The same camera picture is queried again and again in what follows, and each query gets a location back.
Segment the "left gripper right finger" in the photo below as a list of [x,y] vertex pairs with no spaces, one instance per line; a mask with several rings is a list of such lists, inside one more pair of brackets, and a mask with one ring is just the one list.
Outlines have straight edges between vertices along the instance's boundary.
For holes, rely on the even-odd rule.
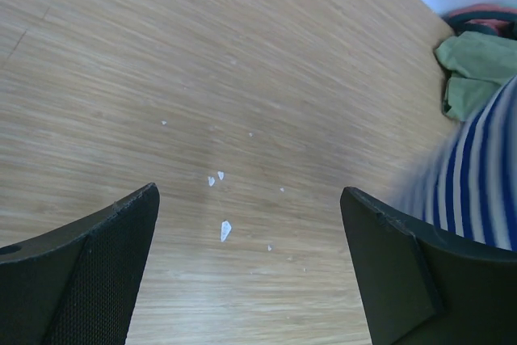
[[374,344],[514,344],[516,254],[398,212],[354,188],[343,226]]

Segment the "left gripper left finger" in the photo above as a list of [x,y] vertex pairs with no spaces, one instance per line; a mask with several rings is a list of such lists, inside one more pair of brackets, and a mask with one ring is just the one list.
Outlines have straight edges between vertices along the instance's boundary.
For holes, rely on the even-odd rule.
[[153,239],[150,183],[60,228],[1,249],[3,344],[123,344]]

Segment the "blue white striped tank top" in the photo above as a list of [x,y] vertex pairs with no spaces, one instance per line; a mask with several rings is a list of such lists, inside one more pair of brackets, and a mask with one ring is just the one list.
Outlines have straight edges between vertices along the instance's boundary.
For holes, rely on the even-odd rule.
[[463,238],[516,249],[516,80],[410,173],[391,205]]

